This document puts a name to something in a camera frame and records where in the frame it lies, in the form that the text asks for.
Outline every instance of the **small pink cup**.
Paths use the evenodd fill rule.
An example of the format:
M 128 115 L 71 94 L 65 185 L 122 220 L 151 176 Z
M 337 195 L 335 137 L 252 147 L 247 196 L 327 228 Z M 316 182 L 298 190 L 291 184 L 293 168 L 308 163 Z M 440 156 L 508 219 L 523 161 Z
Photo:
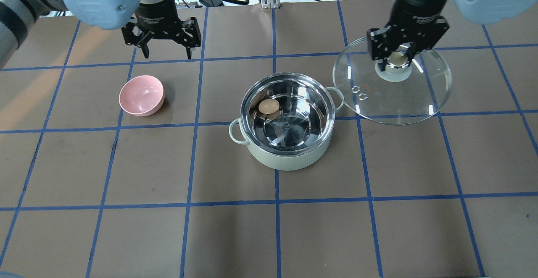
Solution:
M 165 101 L 163 83 L 154 76 L 137 76 L 119 91 L 119 105 L 130 115 L 154 114 Z

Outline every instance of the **white pot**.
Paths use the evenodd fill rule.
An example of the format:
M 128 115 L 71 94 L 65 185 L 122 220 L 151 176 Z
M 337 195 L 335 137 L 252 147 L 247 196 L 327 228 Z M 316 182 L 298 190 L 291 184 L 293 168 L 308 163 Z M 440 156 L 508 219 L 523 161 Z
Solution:
M 323 96 L 323 100 L 326 101 L 325 105 L 327 106 L 328 113 L 327 113 L 327 115 L 325 115 L 325 118 L 327 119 L 327 121 L 323 122 L 323 125 L 324 125 L 325 129 L 321 130 L 321 128 L 320 128 L 320 130 L 321 130 L 320 134 L 315 135 L 315 136 L 317 136 L 316 140 L 310 141 L 309 139 L 307 139 L 307 140 L 301 142 L 301 144 L 303 146 L 306 145 L 307 142 L 311 142 L 311 146 L 303 147 L 301 145 L 298 145 L 298 146 L 301 147 L 300 151 L 293 152 L 293 150 L 286 150 L 285 148 L 283 148 L 283 151 L 275 149 L 274 147 L 277 146 L 277 145 L 274 144 L 274 142 L 271 142 L 272 145 L 263 144 L 263 142 L 256 139 L 256 135 L 253 134 L 253 133 L 255 133 L 254 131 L 248 132 L 246 130 L 246 126 L 248 126 L 248 123 L 245 122 L 244 120 L 246 119 L 245 117 L 248 117 L 248 116 L 244 116 L 244 115 L 242 117 L 240 117 L 240 118 L 235 119 L 230 124 L 230 126 L 229 126 L 229 134 L 230 134 L 230 138 L 234 142 L 236 142 L 237 144 L 243 144 L 243 145 L 247 146 L 250 153 L 260 163 L 263 163 L 267 167 L 271 167 L 273 169 L 278 169 L 278 170 L 282 170 L 282 171 L 291 171 L 291 170 L 302 169 L 304 167 L 312 165 L 313 163 L 315 163 L 323 155 L 323 153 L 325 153 L 325 151 L 327 150 L 327 147 L 329 146 L 331 137 L 332 137 L 332 130 L 334 128 L 335 114 L 344 105 L 344 97 L 342 95 L 342 92 L 340 92 L 340 90 L 338 90 L 338 89 L 336 89 L 334 87 L 324 88 L 319 83 L 317 83 L 317 81 L 315 81 L 315 80 L 313 80 L 313 79 L 311 79 L 311 78 L 309 78 L 307 76 L 300 75 L 298 73 L 277 73 L 275 75 L 271 75 L 270 77 L 262 79 L 261 81 L 259 81 L 257 84 L 255 84 L 248 91 L 247 95 L 245 96 L 244 103 L 242 105 L 242 113 L 243 112 L 247 113 L 248 111 L 252 112 L 252 110 L 254 109 L 254 107 L 250 107 L 250 104 L 248 102 L 249 101 L 249 98 L 248 98 L 249 96 L 251 96 L 251 97 L 255 96 L 256 95 L 256 90 L 258 90 L 258 89 L 259 89 L 258 90 L 259 92 L 265 92 L 265 87 L 263 87 L 264 84 L 269 84 L 269 85 L 273 84 L 274 85 L 275 82 L 278 81 L 278 77 L 283 77 L 283 76 L 300 77 L 302 81 L 306 80 L 309 83 L 312 83 L 313 85 L 317 86 L 316 87 L 317 88 L 316 92 L 321 94 Z M 338 106 L 336 108 L 334 107 L 334 102 L 332 101 L 332 98 L 331 98 L 328 91 L 334 91 L 334 92 L 336 92 L 338 94 L 338 96 L 340 96 L 340 98 L 342 100 L 342 102 L 340 103 L 340 106 Z M 256 100 L 255 97 L 253 99 L 254 99 L 254 102 L 252 102 L 252 104 L 255 104 L 255 106 L 256 106 L 260 100 L 259 99 Z M 284 121 L 280 121 L 280 122 L 288 123 L 288 122 L 285 121 L 286 115 L 283 114 L 283 117 L 284 117 Z M 244 140 L 238 140 L 232 134 L 232 129 L 237 124 L 240 125 L 241 134 L 242 134 Z M 278 140 L 280 140 L 282 142 L 285 139 L 283 139 L 283 137 L 278 137 L 278 138 L 275 139 L 275 141 L 278 141 Z

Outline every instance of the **transparent lid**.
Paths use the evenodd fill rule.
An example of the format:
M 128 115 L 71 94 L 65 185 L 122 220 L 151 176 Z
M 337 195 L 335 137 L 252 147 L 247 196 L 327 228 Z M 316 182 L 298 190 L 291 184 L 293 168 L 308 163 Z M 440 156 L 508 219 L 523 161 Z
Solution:
M 439 112 L 450 96 L 452 77 L 435 50 L 425 50 L 409 63 L 403 56 L 408 46 L 401 45 L 382 67 L 383 60 L 372 60 L 367 45 L 366 37 L 348 45 L 332 70 L 349 108 L 388 125 L 417 123 Z

